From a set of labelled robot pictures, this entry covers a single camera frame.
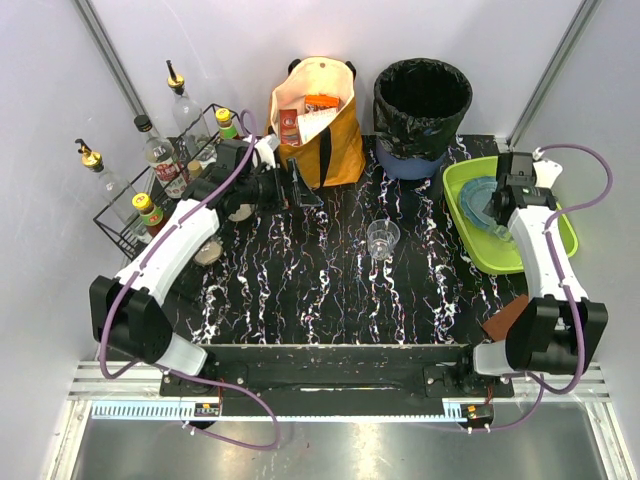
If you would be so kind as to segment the teal ceramic plate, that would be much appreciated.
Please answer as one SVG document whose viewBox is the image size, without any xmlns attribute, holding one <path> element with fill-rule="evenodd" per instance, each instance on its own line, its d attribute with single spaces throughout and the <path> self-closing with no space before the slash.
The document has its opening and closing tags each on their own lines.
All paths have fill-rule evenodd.
<svg viewBox="0 0 640 480">
<path fill-rule="evenodd" d="M 496 226 L 495 219 L 485 213 L 496 187 L 497 182 L 493 177 L 483 176 L 469 180 L 460 190 L 458 203 L 462 213 L 481 230 Z"/>
</svg>

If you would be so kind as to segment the clear glass bowl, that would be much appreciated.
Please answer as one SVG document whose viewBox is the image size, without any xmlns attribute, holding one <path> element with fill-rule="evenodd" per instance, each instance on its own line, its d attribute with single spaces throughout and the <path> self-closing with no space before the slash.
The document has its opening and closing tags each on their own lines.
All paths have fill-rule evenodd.
<svg viewBox="0 0 640 480">
<path fill-rule="evenodd" d="M 467 205 L 471 212 L 483 223 L 491 225 L 495 222 L 491 217 L 484 213 L 484 208 L 489 202 L 492 193 L 496 190 L 497 182 L 492 178 L 478 178 L 474 180 L 474 184 L 469 187 L 467 195 Z"/>
</svg>

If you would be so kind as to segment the clear glass tumbler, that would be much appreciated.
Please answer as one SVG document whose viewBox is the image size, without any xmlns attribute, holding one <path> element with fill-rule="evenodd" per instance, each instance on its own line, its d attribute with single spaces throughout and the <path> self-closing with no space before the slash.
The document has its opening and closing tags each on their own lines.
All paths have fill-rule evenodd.
<svg viewBox="0 0 640 480">
<path fill-rule="evenodd" d="M 507 227 L 493 222 L 488 229 L 488 233 L 497 239 L 504 248 L 514 248 L 515 240 Z"/>
<path fill-rule="evenodd" d="M 389 219 L 373 221 L 367 228 L 367 247 L 374 260 L 390 257 L 400 239 L 399 227 Z"/>
</svg>

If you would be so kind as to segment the glass jar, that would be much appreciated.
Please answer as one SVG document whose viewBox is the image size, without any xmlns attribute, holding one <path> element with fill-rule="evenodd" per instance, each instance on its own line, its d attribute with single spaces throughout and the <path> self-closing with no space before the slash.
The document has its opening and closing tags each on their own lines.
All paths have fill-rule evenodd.
<svg viewBox="0 0 640 480">
<path fill-rule="evenodd" d="M 232 222 L 239 223 L 247 220 L 254 214 L 254 206 L 252 204 L 241 204 L 238 210 L 228 216 Z"/>
<path fill-rule="evenodd" d="M 209 266 L 215 263 L 222 253 L 222 245 L 217 240 L 209 240 L 194 255 L 193 261 L 200 266 Z"/>
</svg>

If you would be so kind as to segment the small yellow seasoning bottle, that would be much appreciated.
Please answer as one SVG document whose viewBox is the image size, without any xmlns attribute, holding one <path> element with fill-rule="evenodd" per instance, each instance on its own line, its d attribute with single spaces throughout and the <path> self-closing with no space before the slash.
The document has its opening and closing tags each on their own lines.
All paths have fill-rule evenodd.
<svg viewBox="0 0 640 480">
<path fill-rule="evenodd" d="M 195 180 L 202 174 L 203 167 L 198 160 L 192 160 L 187 164 L 187 170 L 190 178 Z"/>
</svg>

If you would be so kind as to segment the glass jar front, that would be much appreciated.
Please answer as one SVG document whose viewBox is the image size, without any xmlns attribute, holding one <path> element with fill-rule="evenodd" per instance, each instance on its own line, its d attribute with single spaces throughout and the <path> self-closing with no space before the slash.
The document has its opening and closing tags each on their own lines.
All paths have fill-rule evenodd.
<svg viewBox="0 0 640 480">
<path fill-rule="evenodd" d="M 222 245 L 217 240 L 209 240 L 194 255 L 193 261 L 200 266 L 209 266 L 215 263 L 222 253 Z"/>
</svg>

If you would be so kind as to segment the clear bottle black cap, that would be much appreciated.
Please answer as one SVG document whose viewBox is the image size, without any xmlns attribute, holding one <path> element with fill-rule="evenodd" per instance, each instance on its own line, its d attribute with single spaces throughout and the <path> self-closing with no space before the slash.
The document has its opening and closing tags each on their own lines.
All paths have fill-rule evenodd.
<svg viewBox="0 0 640 480">
<path fill-rule="evenodd" d="M 170 198 L 180 199 L 188 186 L 188 177 L 171 142 L 159 134 L 147 115 L 137 115 L 133 122 L 144 137 L 145 158 L 156 179 Z"/>
</svg>

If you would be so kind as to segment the red sauce bottle yellow cap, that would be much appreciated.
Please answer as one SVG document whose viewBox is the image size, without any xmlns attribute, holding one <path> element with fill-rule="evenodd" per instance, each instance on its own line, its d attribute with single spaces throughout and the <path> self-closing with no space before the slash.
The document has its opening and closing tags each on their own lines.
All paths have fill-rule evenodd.
<svg viewBox="0 0 640 480">
<path fill-rule="evenodd" d="M 155 237 L 166 225 L 169 216 L 156 205 L 147 193 L 136 194 L 131 203 L 139 213 L 143 225 L 152 237 Z"/>
</svg>

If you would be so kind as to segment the clear oil bottle gold spout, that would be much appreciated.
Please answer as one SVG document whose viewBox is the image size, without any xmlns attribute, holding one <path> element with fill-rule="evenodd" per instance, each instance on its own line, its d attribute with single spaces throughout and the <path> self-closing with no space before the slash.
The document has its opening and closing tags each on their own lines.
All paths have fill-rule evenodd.
<svg viewBox="0 0 640 480">
<path fill-rule="evenodd" d="M 78 153 L 85 168 L 93 173 L 99 185 L 99 193 L 107 202 L 108 209 L 120 220 L 127 234 L 144 244 L 152 237 L 143 224 L 138 210 L 132 205 L 137 194 L 133 186 L 110 170 L 104 163 L 102 155 L 91 149 L 82 139 L 76 139 Z"/>
</svg>

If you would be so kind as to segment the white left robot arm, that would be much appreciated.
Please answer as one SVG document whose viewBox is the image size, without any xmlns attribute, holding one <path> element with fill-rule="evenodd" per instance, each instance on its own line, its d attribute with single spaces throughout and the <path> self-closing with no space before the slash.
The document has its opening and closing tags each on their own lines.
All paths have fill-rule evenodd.
<svg viewBox="0 0 640 480">
<path fill-rule="evenodd" d="M 162 310 L 176 278 L 243 205 L 279 213 L 322 204 L 295 158 L 279 162 L 278 138 L 222 140 L 216 158 L 182 194 L 160 232 L 114 277 L 89 288 L 92 332 L 100 351 L 117 350 L 148 365 L 198 376 L 208 353 L 175 333 Z"/>
</svg>

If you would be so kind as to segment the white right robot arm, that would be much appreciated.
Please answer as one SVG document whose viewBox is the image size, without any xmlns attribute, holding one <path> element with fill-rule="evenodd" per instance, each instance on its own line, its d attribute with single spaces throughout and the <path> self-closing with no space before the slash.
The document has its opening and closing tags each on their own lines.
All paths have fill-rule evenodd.
<svg viewBox="0 0 640 480">
<path fill-rule="evenodd" d="M 474 348 L 479 375 L 539 372 L 579 378 L 607 325 L 605 305 L 589 299 L 562 245 L 559 221 L 565 211 L 552 191 L 561 171 L 540 151 L 498 156 L 497 187 L 485 211 L 515 241 L 529 302 L 505 339 Z"/>
</svg>

